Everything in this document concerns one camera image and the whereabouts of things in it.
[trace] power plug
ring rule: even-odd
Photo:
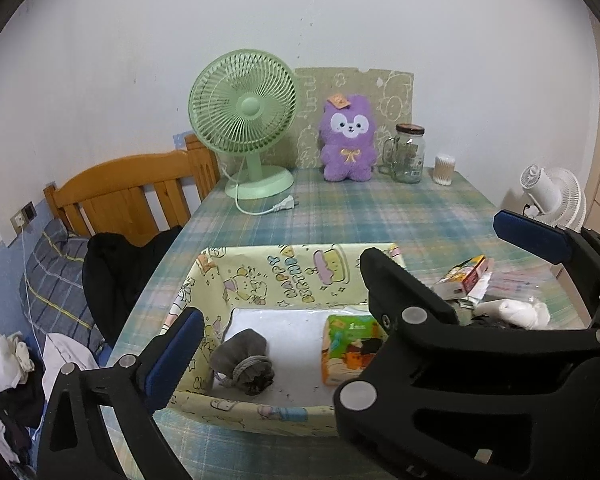
[[[22,213],[22,211],[20,211],[16,214],[16,216],[13,217],[13,223],[16,224],[16,227],[19,227],[21,229],[26,225],[26,221],[24,219],[24,214]]]
[[[296,207],[296,200],[291,196],[287,196],[282,202],[277,203],[273,206],[273,211],[280,211],[281,209],[293,209]]]

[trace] wooden bed frame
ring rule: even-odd
[[[142,186],[154,186],[169,227],[183,226],[191,212],[180,180],[192,176],[200,200],[211,192],[220,174],[216,156],[194,135],[185,137],[187,151],[132,155],[93,166],[60,189],[44,190],[55,218],[81,236],[91,236],[80,206],[95,233],[110,232],[142,246],[158,234]]]

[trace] glass jar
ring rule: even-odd
[[[424,164],[424,128],[417,124],[396,124],[395,135],[382,146],[380,173],[396,182],[416,184],[422,180]]]

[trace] snack box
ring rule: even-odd
[[[443,300],[464,298],[480,277],[487,271],[488,260],[484,254],[456,265],[431,288]]]

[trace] cotton swab container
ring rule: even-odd
[[[450,186],[456,170],[456,160],[451,155],[439,153],[433,167],[433,182],[440,186]]]

